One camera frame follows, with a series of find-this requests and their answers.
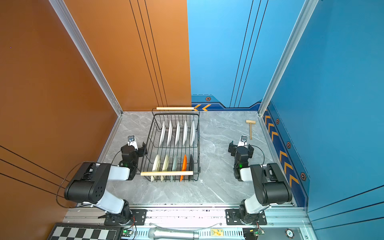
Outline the cream plate red characters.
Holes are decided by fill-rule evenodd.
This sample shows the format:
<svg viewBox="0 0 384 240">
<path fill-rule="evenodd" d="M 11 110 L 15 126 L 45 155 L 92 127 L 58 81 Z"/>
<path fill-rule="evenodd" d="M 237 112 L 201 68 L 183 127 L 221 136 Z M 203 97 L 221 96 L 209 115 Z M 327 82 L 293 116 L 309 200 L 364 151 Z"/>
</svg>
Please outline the cream plate red characters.
<svg viewBox="0 0 384 240">
<path fill-rule="evenodd" d="M 164 163 L 163 163 L 162 171 L 163 172 L 167 172 L 168 171 L 168 166 L 169 166 L 169 155 L 166 155 Z M 165 180 L 165 176 L 161 176 L 161 182 L 163 182 L 164 180 Z"/>
</svg>

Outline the cream plate black flower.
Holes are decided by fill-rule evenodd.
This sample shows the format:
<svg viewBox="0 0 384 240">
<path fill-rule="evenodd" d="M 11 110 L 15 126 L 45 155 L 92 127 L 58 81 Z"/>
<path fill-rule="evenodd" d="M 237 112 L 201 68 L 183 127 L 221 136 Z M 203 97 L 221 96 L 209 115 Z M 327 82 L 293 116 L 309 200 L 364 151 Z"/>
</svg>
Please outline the cream plate black flower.
<svg viewBox="0 0 384 240">
<path fill-rule="evenodd" d="M 153 164 L 153 168 L 152 168 L 153 172 L 158 172 L 159 171 L 159 169 L 160 169 L 160 162 L 161 162 L 161 156 L 160 155 L 156 155 L 156 158 L 155 158 L 155 161 L 154 161 L 154 164 Z M 157 178 L 158 178 L 158 176 L 151 176 L 151 182 L 154 182 Z"/>
</svg>

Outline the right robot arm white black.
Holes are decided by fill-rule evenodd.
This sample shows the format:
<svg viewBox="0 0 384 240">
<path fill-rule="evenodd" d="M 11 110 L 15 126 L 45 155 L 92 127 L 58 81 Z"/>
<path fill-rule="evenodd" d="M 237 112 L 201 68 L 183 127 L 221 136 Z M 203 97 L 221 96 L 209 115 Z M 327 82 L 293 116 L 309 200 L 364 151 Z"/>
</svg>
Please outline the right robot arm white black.
<svg viewBox="0 0 384 240">
<path fill-rule="evenodd" d="M 272 204 L 291 202 L 293 193 L 277 163 L 250 165 L 249 159 L 254 146 L 246 141 L 238 145 L 229 143 L 228 152 L 234 157 L 234 177 L 240 182 L 251 182 L 254 194 L 239 205 L 240 221 L 245 225 L 254 225 L 264 210 Z"/>
</svg>

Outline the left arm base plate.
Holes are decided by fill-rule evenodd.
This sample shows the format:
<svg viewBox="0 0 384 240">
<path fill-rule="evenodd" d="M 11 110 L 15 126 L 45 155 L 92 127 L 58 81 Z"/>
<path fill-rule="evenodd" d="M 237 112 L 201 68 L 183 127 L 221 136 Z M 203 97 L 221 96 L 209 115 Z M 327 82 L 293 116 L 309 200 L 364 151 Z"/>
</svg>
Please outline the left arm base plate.
<svg viewBox="0 0 384 240">
<path fill-rule="evenodd" d="M 127 213 L 121 213 L 118 215 L 106 214 L 105 226 L 143 226 L 147 218 L 147 210 L 145 209 L 133 209 Z"/>
</svg>

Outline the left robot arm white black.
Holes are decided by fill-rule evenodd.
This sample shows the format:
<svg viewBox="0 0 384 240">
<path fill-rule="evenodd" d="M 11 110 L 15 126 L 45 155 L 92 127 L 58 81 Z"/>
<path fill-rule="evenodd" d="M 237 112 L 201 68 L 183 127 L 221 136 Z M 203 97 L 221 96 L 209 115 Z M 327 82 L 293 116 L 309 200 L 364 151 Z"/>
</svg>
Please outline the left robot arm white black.
<svg viewBox="0 0 384 240">
<path fill-rule="evenodd" d="M 148 153 L 145 143 L 137 147 L 129 142 L 121 147 L 122 160 L 119 164 L 98 164 L 83 162 L 64 190 L 64 198 L 75 203 L 88 203 L 105 213 L 100 219 L 105 225 L 126 226 L 135 224 L 135 216 L 129 202 L 116 197 L 106 186 L 110 181 L 131 181 L 137 174 L 139 158 Z"/>
</svg>

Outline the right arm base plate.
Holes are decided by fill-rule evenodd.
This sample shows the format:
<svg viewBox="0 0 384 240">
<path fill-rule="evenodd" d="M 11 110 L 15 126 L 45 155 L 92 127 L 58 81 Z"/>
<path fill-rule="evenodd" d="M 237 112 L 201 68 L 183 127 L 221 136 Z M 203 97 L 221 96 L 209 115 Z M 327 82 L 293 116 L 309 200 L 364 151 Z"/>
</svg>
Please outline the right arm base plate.
<svg viewBox="0 0 384 240">
<path fill-rule="evenodd" d="M 248 214 L 241 212 L 239 209 L 226 209 L 226 223 L 229 226 L 234 225 L 259 225 L 266 226 L 267 218 L 265 212 L 258 214 Z"/>
</svg>

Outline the black wire dish rack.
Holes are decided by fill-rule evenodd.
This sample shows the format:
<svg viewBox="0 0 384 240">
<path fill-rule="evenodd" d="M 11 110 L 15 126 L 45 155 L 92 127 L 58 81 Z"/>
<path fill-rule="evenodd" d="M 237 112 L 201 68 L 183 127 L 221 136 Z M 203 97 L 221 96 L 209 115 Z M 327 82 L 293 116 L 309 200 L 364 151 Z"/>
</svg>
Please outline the black wire dish rack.
<svg viewBox="0 0 384 240">
<path fill-rule="evenodd" d="M 152 110 L 153 118 L 150 125 L 150 130 L 148 133 L 147 140 L 145 142 L 147 146 L 148 153 L 141 157 L 139 163 L 139 174 L 145 177 L 148 181 L 151 182 L 151 176 L 158 176 L 154 182 L 161 182 L 161 176 L 165 176 L 165 180 L 161 183 L 181 183 L 180 177 L 184 176 L 182 182 L 196 182 L 199 179 L 201 167 L 200 167 L 200 113 L 198 110 L 193 107 L 156 107 Z M 167 147 L 167 137 L 169 130 L 169 122 L 172 121 L 173 124 L 173 133 L 172 140 L 169 147 Z M 176 126 L 177 121 L 180 122 L 180 138 L 178 146 L 175 147 L 175 136 L 176 136 Z M 183 140 L 183 128 L 184 122 L 187 121 L 188 124 L 188 134 L 187 141 L 184 146 L 182 146 Z M 190 147 L 190 132 L 191 132 L 191 123 L 195 121 L 196 125 L 196 136 L 194 141 L 194 146 Z M 166 124 L 166 132 L 163 145 L 159 147 L 159 141 L 161 136 L 162 124 Z M 194 172 L 189 171 L 190 166 L 190 155 L 194 157 Z M 156 158 L 156 155 L 161 156 L 160 169 L 158 172 L 153 172 L 153 164 Z M 169 166 L 168 171 L 163 172 L 163 163 L 165 156 L 169 155 Z M 184 155 L 187 155 L 187 170 L 182 172 L 182 164 L 184 160 Z M 172 172 L 173 158 L 177 156 L 178 165 L 175 172 Z M 194 180 L 189 181 L 189 176 L 194 174 Z M 175 176 L 174 181 L 171 182 L 170 177 Z"/>
</svg>

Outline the blue floral pattern plate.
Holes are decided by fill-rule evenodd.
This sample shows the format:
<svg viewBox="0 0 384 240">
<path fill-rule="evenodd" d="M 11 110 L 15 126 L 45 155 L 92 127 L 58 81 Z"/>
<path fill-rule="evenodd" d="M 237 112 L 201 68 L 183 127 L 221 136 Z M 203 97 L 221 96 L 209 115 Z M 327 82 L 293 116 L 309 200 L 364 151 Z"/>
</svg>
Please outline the blue floral pattern plate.
<svg viewBox="0 0 384 240">
<path fill-rule="evenodd" d="M 175 171 L 176 171 L 176 169 L 177 169 L 177 165 L 178 165 L 178 158 L 177 158 L 177 156 L 175 156 L 175 157 L 173 158 L 172 172 L 175 172 Z M 175 176 L 171 176 L 171 177 L 170 177 L 171 182 L 174 181 L 174 178 L 175 178 Z"/>
</svg>

